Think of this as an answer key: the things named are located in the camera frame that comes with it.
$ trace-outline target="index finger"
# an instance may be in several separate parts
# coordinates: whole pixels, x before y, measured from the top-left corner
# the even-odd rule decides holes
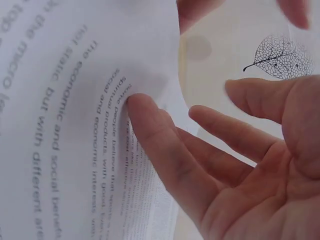
[[[218,194],[211,176],[197,163],[153,100],[131,96],[127,102],[134,133],[166,189],[199,227]]]

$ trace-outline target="page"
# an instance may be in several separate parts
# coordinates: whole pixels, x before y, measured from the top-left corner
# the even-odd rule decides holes
[[[0,239],[172,239],[177,204],[125,102],[146,93],[196,129],[176,1],[10,0],[0,16]]]

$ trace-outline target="palm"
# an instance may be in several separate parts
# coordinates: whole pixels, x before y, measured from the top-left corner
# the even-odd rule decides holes
[[[282,101],[283,106],[278,106],[281,111],[268,109],[275,108],[276,104],[281,105],[281,102],[260,106],[244,105],[246,108],[242,105],[245,102],[237,101],[237,97],[233,96],[236,104],[247,113],[254,112],[252,115],[261,118],[267,114],[268,118],[282,124],[285,142],[277,139],[269,144],[265,154],[255,157],[256,168],[248,171],[249,174],[244,171],[239,175],[240,178],[236,179],[237,186],[226,186],[220,191],[214,200],[216,204],[212,204],[215,207],[209,208],[206,213],[209,216],[207,221],[212,222],[209,230],[212,239],[320,237],[320,229],[317,229],[320,215],[320,207],[317,207],[320,201],[320,181],[317,180],[320,177],[320,162],[316,161],[320,158],[320,112],[317,111],[320,104],[320,79],[305,77],[292,81],[285,91],[287,94],[283,95],[286,98]],[[246,97],[255,95],[249,90]],[[250,157],[249,148],[253,146],[247,147],[240,151],[244,154],[247,152]],[[219,218],[219,215],[216,217],[221,209],[226,211],[225,219]],[[292,220],[284,224],[284,220],[288,219]]]
[[[134,131],[166,188],[206,240],[320,239],[320,76],[226,84],[237,107],[282,124],[285,141],[204,106],[190,117],[255,168],[174,126],[145,96]]]

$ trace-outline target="white paper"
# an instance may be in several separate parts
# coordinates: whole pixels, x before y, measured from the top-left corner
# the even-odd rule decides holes
[[[177,204],[125,101],[149,94],[190,128],[176,1],[6,0],[0,16],[0,239],[172,239]]]

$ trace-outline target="book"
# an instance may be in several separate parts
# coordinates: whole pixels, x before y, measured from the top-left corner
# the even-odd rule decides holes
[[[170,240],[178,205],[128,118],[145,93],[195,133],[175,0],[0,3],[0,240]]]

